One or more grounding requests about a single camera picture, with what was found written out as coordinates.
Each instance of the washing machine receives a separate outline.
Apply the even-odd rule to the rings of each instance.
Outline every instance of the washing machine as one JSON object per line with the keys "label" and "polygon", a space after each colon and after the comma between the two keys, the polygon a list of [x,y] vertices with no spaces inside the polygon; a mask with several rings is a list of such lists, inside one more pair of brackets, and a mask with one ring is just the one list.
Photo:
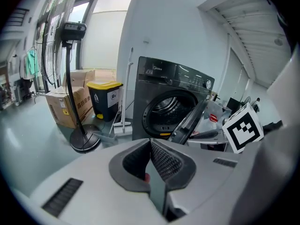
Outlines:
{"label": "washing machine", "polygon": [[209,98],[214,81],[184,65],[140,57],[135,82],[133,140],[167,139],[197,103]]}

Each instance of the floor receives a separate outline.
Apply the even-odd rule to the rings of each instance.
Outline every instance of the floor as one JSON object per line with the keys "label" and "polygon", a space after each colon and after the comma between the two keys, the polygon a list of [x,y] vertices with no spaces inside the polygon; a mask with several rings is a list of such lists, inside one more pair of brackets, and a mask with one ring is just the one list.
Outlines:
{"label": "floor", "polygon": [[[112,122],[103,123],[92,115],[84,123],[94,123],[108,134]],[[26,196],[52,173],[84,156],[69,145],[73,130],[55,123],[45,97],[37,97],[36,104],[30,99],[1,111],[0,128],[0,169],[9,186]],[[122,137],[118,143],[130,140],[131,137]],[[112,145],[102,142],[96,150],[109,146]],[[150,198],[162,210],[165,184],[151,162],[146,172],[151,177]]]}

